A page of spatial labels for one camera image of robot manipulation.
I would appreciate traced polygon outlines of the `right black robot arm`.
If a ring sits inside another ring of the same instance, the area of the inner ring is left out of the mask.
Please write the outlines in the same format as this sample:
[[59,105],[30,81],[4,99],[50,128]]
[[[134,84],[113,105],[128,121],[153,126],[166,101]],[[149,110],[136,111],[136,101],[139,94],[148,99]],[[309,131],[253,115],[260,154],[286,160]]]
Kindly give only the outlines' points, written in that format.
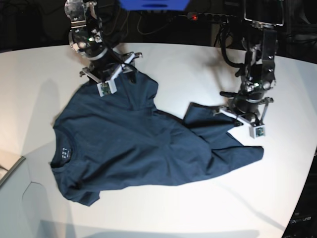
[[113,0],[109,6],[111,9],[98,0],[66,1],[64,11],[71,22],[69,44],[73,51],[90,62],[80,71],[80,76],[85,75],[94,83],[106,82],[119,68],[135,84],[137,69],[134,63],[125,63],[125,55],[114,50],[127,36],[128,20],[119,27],[122,4]]

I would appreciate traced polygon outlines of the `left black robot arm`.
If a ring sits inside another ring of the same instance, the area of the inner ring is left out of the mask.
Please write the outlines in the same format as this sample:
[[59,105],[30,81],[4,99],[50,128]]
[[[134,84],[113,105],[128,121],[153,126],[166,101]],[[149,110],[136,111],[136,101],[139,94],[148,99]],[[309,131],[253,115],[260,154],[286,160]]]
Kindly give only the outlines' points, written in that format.
[[233,114],[241,123],[251,127],[264,125],[265,112],[259,112],[259,106],[266,108],[273,102],[265,97],[275,81],[275,55],[278,49],[277,30],[284,24],[283,1],[281,0],[244,0],[243,15],[238,18],[241,43],[245,49],[243,63],[234,63],[226,52],[226,39],[233,29],[233,19],[229,19],[220,35],[220,48],[224,61],[237,69],[236,77],[241,79],[238,92],[221,92],[228,98],[227,106],[222,110]]

